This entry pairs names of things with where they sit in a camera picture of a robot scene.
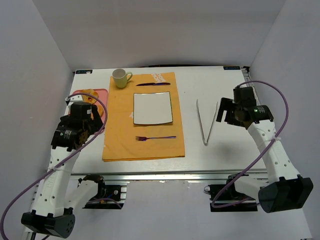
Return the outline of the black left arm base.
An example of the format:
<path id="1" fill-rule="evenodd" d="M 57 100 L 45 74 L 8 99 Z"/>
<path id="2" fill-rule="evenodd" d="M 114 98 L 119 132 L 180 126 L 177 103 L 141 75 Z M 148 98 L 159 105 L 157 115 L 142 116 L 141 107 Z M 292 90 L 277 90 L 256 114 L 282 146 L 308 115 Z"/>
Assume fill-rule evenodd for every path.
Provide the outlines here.
<path id="1" fill-rule="evenodd" d="M 83 207 L 84 209 L 119 210 L 124 205 L 125 187 L 122 185 L 106 184 L 102 176 L 93 174 L 78 179 L 78 187 L 83 181 L 93 181 L 98 184 L 97 194 Z"/>

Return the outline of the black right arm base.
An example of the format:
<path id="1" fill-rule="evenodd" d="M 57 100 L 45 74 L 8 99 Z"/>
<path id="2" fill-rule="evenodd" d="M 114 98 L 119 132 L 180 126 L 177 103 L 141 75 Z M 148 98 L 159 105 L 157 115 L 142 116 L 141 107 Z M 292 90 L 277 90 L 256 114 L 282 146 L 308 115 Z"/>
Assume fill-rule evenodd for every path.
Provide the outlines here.
<path id="1" fill-rule="evenodd" d="M 235 176 L 236 176 L 236 174 L 232 174 L 232 175 L 228 176 L 226 183 L 224 183 L 224 184 L 209 184 L 204 187 L 204 189 L 203 189 L 204 193 L 209 195 L 209 200 L 210 200 L 209 206 L 210 206 L 210 211 L 212 213 L 257 212 L 258 211 L 259 204 L 253 198 L 251 198 L 248 201 L 244 201 L 239 204 L 233 204 L 228 207 L 223 207 L 223 208 L 212 207 L 211 202 L 213 201 L 215 196 Z M 219 198 L 217 199 L 217 201 L 215 201 L 214 204 L 217 206 L 221 206 L 221 205 L 225 205 L 225 204 L 229 204 L 229 203 L 234 203 L 234 202 L 246 199 L 246 198 L 248 198 L 247 195 L 245 195 L 244 193 L 236 192 L 235 186 L 232 185 L 230 188 L 225 190 L 219 196 Z"/>

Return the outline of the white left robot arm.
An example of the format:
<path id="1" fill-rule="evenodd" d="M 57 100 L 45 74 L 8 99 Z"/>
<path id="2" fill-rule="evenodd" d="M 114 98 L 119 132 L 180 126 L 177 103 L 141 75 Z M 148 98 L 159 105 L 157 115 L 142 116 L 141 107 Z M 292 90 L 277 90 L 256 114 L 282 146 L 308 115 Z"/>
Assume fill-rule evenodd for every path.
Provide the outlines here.
<path id="1" fill-rule="evenodd" d="M 25 227 L 38 234 L 66 239 L 75 225 L 75 211 L 105 194 L 103 177 L 89 174 L 66 197 L 70 176 L 80 155 L 79 148 L 102 126 L 98 107 L 87 102 L 72 103 L 69 114 L 60 118 L 51 141 L 48 167 L 51 174 L 45 177 L 38 200 L 31 211 L 23 213 L 21 217 Z"/>

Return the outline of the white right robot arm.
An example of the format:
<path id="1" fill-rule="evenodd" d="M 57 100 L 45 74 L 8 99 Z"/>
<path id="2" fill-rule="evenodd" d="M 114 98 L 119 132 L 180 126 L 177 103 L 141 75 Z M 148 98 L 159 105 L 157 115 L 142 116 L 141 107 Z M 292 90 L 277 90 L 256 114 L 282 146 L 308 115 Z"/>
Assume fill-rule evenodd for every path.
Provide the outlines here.
<path id="1" fill-rule="evenodd" d="M 264 162 L 268 182 L 247 176 L 246 172 L 251 168 L 248 166 L 232 177 L 213 201 L 225 191 L 234 190 L 257 200 L 266 213 L 302 208 L 314 185 L 309 177 L 302 177 L 290 161 L 278 137 L 270 109 L 266 105 L 257 105 L 255 100 L 234 103 L 232 99 L 223 97 L 216 121 L 221 122 L 224 112 L 228 124 L 244 127 L 253 138 L 260 152 L 257 159 Z"/>

